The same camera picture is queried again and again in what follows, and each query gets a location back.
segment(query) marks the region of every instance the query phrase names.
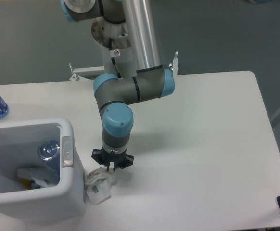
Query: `robotic arm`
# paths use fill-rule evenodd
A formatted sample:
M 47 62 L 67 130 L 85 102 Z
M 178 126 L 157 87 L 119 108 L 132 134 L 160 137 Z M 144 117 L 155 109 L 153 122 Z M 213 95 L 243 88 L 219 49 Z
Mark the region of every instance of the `robotic arm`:
M 129 104 L 161 98 L 175 88 L 163 69 L 149 0 L 61 0 L 69 21 L 96 18 L 92 35 L 101 47 L 105 74 L 94 80 L 102 119 L 102 148 L 92 158 L 107 170 L 133 164 L 127 144 L 133 126 Z

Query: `white bin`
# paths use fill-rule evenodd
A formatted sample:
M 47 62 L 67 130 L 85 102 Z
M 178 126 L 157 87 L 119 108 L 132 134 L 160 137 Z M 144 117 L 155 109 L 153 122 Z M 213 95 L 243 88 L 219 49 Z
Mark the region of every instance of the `white bin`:
M 44 167 L 38 147 L 60 141 L 60 181 L 56 186 L 27 190 L 17 170 Z M 66 119 L 0 123 L 0 213 L 26 221 L 83 214 L 84 169 L 75 149 L 74 132 Z

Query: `blue joint cap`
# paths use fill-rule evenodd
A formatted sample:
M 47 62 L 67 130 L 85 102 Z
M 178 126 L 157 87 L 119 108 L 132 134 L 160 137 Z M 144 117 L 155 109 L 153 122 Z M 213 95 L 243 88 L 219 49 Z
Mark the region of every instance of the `blue joint cap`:
M 97 76 L 93 83 L 94 96 L 96 94 L 97 89 L 101 86 L 101 84 L 113 78 L 117 79 L 117 76 L 115 74 L 109 74 L 109 73 L 105 73 L 105 74 L 101 74 L 100 76 Z
M 164 72 L 165 72 L 165 83 L 160 98 L 167 95 L 171 95 L 175 89 L 174 78 L 171 71 L 169 69 L 164 69 Z
M 67 8 L 66 8 L 66 5 L 64 3 L 64 0 L 61 0 L 61 6 L 62 6 L 63 12 L 64 12 L 65 17 L 67 18 L 67 20 L 69 22 L 75 22 L 75 20 L 69 15 L 69 13 L 67 11 Z
M 134 114 L 125 103 L 112 103 L 102 116 L 103 128 L 114 137 L 129 135 L 134 125 Z

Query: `silver cylinder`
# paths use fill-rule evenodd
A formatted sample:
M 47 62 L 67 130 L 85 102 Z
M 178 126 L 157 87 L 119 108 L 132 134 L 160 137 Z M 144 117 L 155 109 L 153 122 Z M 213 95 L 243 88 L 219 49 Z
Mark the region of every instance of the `silver cylinder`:
M 74 6 L 85 6 L 88 5 L 91 0 L 70 0 L 70 3 Z
M 161 65 L 149 0 L 123 0 L 137 70 Z
M 76 13 L 85 13 L 91 10 L 95 0 L 64 0 L 67 7 Z

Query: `yellow object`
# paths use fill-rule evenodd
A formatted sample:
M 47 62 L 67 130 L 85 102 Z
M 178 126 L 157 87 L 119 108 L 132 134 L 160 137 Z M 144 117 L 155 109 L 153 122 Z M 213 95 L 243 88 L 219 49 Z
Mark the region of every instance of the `yellow object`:
M 31 180 L 20 178 L 20 182 L 27 188 L 31 189 Z

